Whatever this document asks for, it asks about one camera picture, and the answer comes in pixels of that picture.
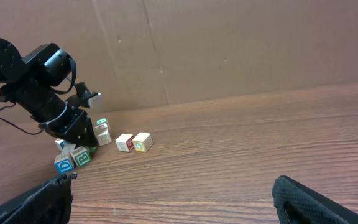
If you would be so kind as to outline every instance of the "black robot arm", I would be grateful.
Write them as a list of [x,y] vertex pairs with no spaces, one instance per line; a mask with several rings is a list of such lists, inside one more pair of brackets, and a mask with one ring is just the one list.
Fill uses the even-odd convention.
[[[72,74],[67,91],[52,86]],[[92,121],[79,106],[91,108],[100,93],[87,89],[84,83],[75,84],[75,61],[56,44],[41,45],[25,57],[8,41],[0,39],[0,102],[18,103],[27,110],[39,127],[51,136],[73,144],[94,147],[97,140]],[[72,87],[76,95],[66,101],[57,94],[68,93]]]

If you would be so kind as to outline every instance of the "toy block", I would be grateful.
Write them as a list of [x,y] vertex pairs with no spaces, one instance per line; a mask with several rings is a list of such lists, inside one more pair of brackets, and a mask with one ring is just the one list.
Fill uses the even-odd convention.
[[89,105],[89,108],[94,108],[94,107],[98,107],[99,104],[100,104],[100,97],[101,97],[101,93],[98,93],[96,96],[88,99],[88,105]]
[[61,151],[65,147],[65,144],[69,144],[69,143],[62,139],[56,139],[55,144],[56,144],[57,148]]
[[107,124],[100,124],[94,127],[94,131],[96,134],[100,134],[102,132],[105,132],[105,130],[109,131],[109,126]]
[[86,148],[80,146],[76,148],[74,151],[70,152],[72,158],[74,159],[75,164],[78,167],[83,167],[91,162],[91,156]]
[[110,124],[109,124],[109,121],[107,120],[107,118],[103,118],[103,119],[96,121],[97,126],[99,126],[100,124],[107,124],[109,131],[111,131]]
[[122,152],[131,152],[134,149],[133,134],[122,134],[116,139],[118,150]]
[[75,146],[76,146],[76,144],[66,143],[65,147],[62,149],[61,154],[69,154],[71,151],[74,151],[74,149],[76,149]]
[[69,154],[60,154],[55,158],[55,167],[59,174],[64,174],[65,172],[71,171],[74,169],[73,159]]
[[147,152],[153,145],[152,135],[149,133],[139,133],[132,142],[139,152]]
[[96,139],[98,140],[100,146],[103,146],[105,144],[109,144],[112,141],[108,129],[105,129],[103,132],[99,133],[96,136]]

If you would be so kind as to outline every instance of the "green object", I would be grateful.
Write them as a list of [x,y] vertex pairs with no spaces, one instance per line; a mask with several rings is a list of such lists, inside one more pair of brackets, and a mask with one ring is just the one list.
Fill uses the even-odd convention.
[[93,156],[93,154],[94,154],[98,149],[99,149],[98,147],[91,147],[91,148],[89,149],[89,154],[90,154],[91,156]]
[[83,167],[92,161],[91,155],[88,150],[84,150],[81,154],[75,156],[75,163],[78,167]]
[[103,124],[103,123],[106,123],[106,122],[107,122],[107,118],[103,118],[103,119],[100,119],[100,120],[96,121],[96,124],[100,125],[100,124]]

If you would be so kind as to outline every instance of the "cardboard backdrop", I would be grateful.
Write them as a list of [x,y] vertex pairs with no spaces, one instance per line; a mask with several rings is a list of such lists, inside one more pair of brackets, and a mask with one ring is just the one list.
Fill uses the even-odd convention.
[[358,81],[355,0],[0,0],[0,37],[66,50],[90,113]]

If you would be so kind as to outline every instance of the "white block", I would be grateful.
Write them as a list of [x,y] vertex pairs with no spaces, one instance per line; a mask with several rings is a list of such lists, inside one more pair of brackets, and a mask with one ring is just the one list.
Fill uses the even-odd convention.
[[55,144],[56,144],[57,148],[61,151],[65,147],[65,144],[69,144],[69,143],[62,139],[56,139]]
[[122,134],[116,139],[116,144],[118,150],[122,152],[131,152],[134,149],[134,144],[132,140],[134,138],[133,134]]
[[65,147],[62,150],[62,154],[69,154],[71,151],[74,151],[76,144],[66,143]]
[[101,95],[102,95],[101,93],[98,93],[96,96],[88,99],[88,105],[91,109],[94,108],[96,105],[100,104]]
[[94,127],[94,132],[96,133],[96,135],[103,133],[106,130],[109,131],[109,126],[106,123],[100,124],[100,125],[97,125],[96,127]]
[[99,134],[96,136],[96,139],[98,139],[98,142],[99,142],[99,145],[100,145],[100,146],[103,146],[103,145],[105,145],[105,144],[109,144],[109,143],[111,143],[111,141],[112,141],[108,129],[105,129],[105,131],[99,133]]
[[149,133],[139,133],[132,142],[139,152],[147,152],[153,145],[152,135]]
[[107,120],[107,118],[103,118],[103,119],[96,121],[97,126],[99,126],[100,124],[107,124],[109,131],[111,131],[110,124],[109,124],[109,121]]

